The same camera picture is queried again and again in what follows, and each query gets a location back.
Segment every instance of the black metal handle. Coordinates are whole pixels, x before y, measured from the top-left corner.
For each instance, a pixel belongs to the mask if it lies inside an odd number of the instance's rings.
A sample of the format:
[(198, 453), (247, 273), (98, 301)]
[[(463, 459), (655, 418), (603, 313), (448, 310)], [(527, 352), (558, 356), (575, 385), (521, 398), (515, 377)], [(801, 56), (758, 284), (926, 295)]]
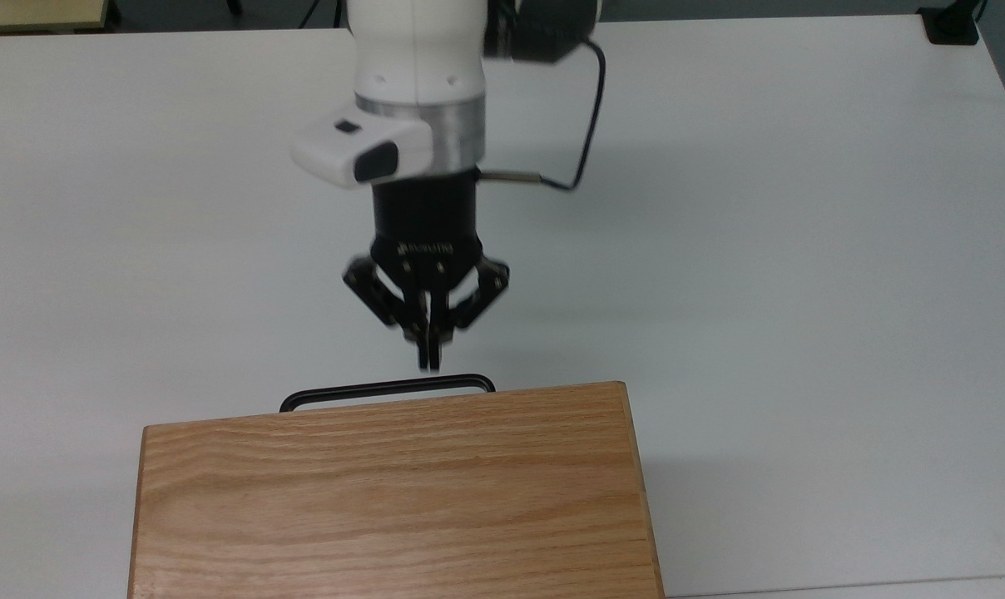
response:
[(447, 376), (429, 376), (426, 379), (391, 380), (385, 383), (348, 384), (346, 387), (328, 387), (327, 389), (310, 389), (290, 394), (281, 402), (281, 412), (291, 412), (301, 405), (320, 402), (335, 402), (340, 399), (374, 398), (378, 395), (415, 394), (418, 391), (442, 391), (444, 389), (461, 389), (461, 387), (476, 387), (490, 394), (495, 391), (495, 384), (482, 374), (450, 374)]

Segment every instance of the white tabletop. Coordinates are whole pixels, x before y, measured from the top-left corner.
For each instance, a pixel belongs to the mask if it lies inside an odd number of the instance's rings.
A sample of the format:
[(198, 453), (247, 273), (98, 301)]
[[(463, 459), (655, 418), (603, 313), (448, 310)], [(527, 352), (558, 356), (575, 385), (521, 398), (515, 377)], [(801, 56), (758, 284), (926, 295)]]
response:
[[(1005, 92), (918, 17), (607, 23), (571, 196), (483, 185), (510, 290), (444, 352), (628, 384), (669, 595), (1005, 576)], [(0, 38), (0, 596), (114, 597), (146, 424), (417, 375), (293, 132), (345, 31)], [(487, 69), (564, 177), (594, 59)]]
[(815, 588), (809, 591), (744, 592), (728, 599), (1005, 599), (1005, 577), (882, 584), (872, 587)]

